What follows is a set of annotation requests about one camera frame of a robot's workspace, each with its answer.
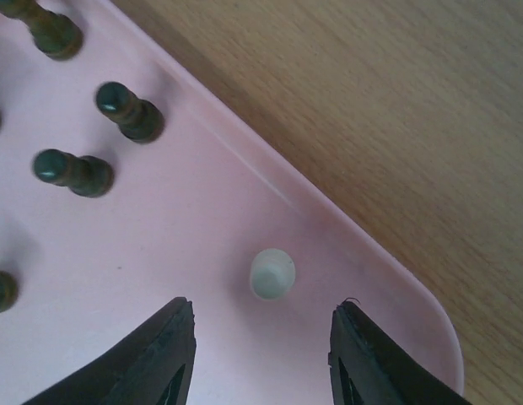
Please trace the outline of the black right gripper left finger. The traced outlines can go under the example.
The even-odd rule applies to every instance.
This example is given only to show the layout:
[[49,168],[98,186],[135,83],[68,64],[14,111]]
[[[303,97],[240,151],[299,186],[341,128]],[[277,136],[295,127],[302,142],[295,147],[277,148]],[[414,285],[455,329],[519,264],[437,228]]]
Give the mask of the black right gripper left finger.
[[192,302],[176,297],[93,362],[28,404],[185,404],[196,339]]

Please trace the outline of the white chess pawn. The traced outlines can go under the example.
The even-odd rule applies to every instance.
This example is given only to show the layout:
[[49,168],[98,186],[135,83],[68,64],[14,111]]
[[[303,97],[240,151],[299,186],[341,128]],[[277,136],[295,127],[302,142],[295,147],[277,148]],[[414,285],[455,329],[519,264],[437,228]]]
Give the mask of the white chess pawn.
[[249,282],[253,294],[261,300],[278,300],[294,286],[296,267],[283,250],[268,248],[256,254],[251,263]]

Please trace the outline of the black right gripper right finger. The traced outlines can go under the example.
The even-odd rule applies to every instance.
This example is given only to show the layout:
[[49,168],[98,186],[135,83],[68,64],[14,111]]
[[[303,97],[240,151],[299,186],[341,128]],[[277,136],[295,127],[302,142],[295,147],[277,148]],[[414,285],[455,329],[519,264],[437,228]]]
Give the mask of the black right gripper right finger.
[[468,404],[351,300],[332,313],[328,365],[335,404]]

